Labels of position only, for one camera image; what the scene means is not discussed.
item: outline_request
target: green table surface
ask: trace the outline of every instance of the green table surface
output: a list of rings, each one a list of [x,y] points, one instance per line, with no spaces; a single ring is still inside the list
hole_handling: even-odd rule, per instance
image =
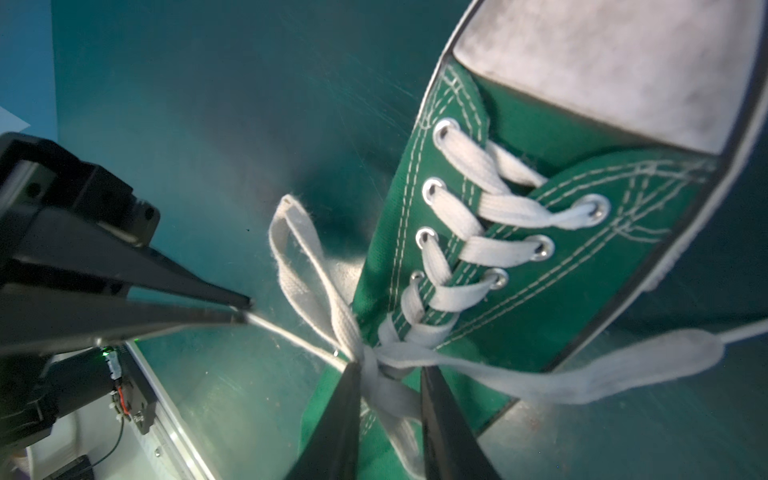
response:
[[[160,209],[155,248],[316,339],[276,283],[277,201],[298,195],[354,277],[466,4],[53,0],[59,141]],[[768,313],[763,157],[659,288],[574,362]],[[141,349],[223,480],[282,478],[321,362],[256,327]],[[520,404],[481,444],[506,478],[764,478],[767,366],[768,343],[750,340],[691,379],[589,406]]]

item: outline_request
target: red wire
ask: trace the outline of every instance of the red wire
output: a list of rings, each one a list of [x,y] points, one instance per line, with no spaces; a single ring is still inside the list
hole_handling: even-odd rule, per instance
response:
[[[131,413],[128,411],[128,408],[126,408],[125,400],[123,399],[123,389],[120,386],[118,386],[118,393],[120,394],[120,405],[123,407],[123,412],[125,412],[126,415],[130,415]]]

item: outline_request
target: eyelet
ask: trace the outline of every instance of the eyelet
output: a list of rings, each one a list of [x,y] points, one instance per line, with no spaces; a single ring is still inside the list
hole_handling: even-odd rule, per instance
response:
[[[421,270],[413,270],[413,273],[411,273],[411,281],[412,282],[421,282],[424,280],[424,277],[426,275]]]
[[[531,235],[523,239],[525,242],[539,242],[541,245],[531,256],[531,262],[543,262],[554,254],[554,241],[546,235]]]
[[[439,146],[442,143],[442,139],[445,138],[445,134],[448,133],[448,129],[451,127],[459,131],[462,129],[458,122],[453,118],[443,118],[438,120],[435,124],[435,129],[432,130],[432,141],[436,146]]]
[[[427,205],[435,203],[434,196],[436,188],[444,189],[445,182],[437,177],[430,177],[424,181],[424,185],[422,185],[422,197],[424,197],[424,201]]]
[[[482,279],[487,280],[492,276],[495,276],[496,280],[491,283],[491,290],[500,290],[509,283],[509,273],[503,268],[494,267],[487,269],[485,273],[482,274]]]
[[[424,250],[424,243],[427,241],[427,237],[433,237],[437,240],[437,232],[429,227],[421,227],[416,232],[416,245],[419,246],[420,250]]]
[[[600,194],[584,195],[582,198],[576,200],[571,208],[578,207],[584,204],[594,204],[594,210],[589,214],[589,221],[586,227],[594,227],[599,223],[602,223],[608,215],[611,213],[611,201]]]

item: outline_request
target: shoelace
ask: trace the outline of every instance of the shoelace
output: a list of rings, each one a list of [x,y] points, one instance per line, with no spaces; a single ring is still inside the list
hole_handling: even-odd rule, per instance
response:
[[[528,228],[573,230],[600,223],[607,216],[607,209],[610,209],[604,197],[587,195],[571,208],[553,214],[535,200],[514,195],[502,177],[530,187],[539,187],[546,179],[498,145],[488,142],[483,150],[463,134],[453,120],[438,122],[433,140],[451,165],[482,189],[477,214],[487,220]],[[352,310],[339,294],[325,267],[323,249],[310,216],[294,197],[283,197],[269,229],[280,288],[296,312],[331,347],[350,361],[362,365],[362,397],[376,412],[392,447],[413,477],[424,477],[423,461],[411,425],[411,422],[420,422],[419,394],[398,380],[411,369],[449,366],[476,382],[515,398],[530,402],[583,404],[634,387],[702,372],[722,359],[726,344],[768,332],[768,319],[720,334],[700,329],[673,330],[602,356],[580,369],[554,373],[516,372],[444,356],[432,348],[450,334],[461,311],[482,300],[489,290],[506,283],[507,273],[503,268],[541,260],[542,253],[545,253],[544,258],[548,257],[554,244],[542,237],[523,241],[483,237],[482,225],[475,215],[448,192],[439,179],[427,180],[423,195],[438,218],[454,235],[465,241],[459,258],[490,267],[490,274],[474,284],[447,286],[452,272],[445,254],[440,250],[434,230],[430,233],[421,229],[416,241],[422,248],[425,274],[435,287],[429,306],[434,310],[453,312],[454,315],[442,325],[421,323],[425,315],[419,295],[423,275],[416,273],[404,289],[400,303],[403,316],[411,326],[410,331],[401,340],[390,313],[379,326],[381,345],[376,348],[363,342]],[[291,267],[286,255],[290,234],[319,277],[327,307]],[[255,313],[248,313],[247,316],[251,323],[280,334],[339,371],[344,370],[344,359]]]

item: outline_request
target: green shoe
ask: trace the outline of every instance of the green shoe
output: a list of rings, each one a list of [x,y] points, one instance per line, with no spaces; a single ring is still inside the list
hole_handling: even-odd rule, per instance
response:
[[[766,112],[762,4],[587,3],[470,6],[357,285],[367,345],[551,371],[654,288],[723,201]],[[443,372],[475,431],[512,401]],[[323,375],[303,442],[338,378]],[[405,478],[363,411],[359,477]]]

